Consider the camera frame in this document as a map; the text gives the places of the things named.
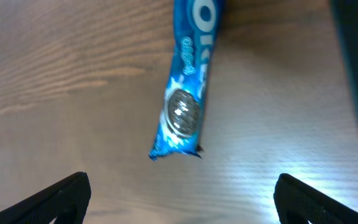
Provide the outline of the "blue Oreo cookie pack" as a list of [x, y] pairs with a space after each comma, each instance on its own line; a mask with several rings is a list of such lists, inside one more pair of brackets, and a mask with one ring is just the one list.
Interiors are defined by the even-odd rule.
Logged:
[[163, 107], [149, 157], [197, 156], [204, 118], [208, 70], [224, 0], [173, 3], [174, 49]]

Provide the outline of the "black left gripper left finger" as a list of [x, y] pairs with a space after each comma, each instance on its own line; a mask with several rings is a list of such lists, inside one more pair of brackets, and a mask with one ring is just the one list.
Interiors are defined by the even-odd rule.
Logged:
[[76, 172], [0, 212], [0, 224], [82, 224], [91, 198], [87, 173]]

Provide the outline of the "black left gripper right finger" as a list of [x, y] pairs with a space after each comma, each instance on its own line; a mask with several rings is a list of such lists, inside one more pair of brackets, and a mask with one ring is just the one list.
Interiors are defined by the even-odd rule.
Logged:
[[273, 199], [281, 224], [358, 224], [358, 212], [289, 174], [279, 175]]

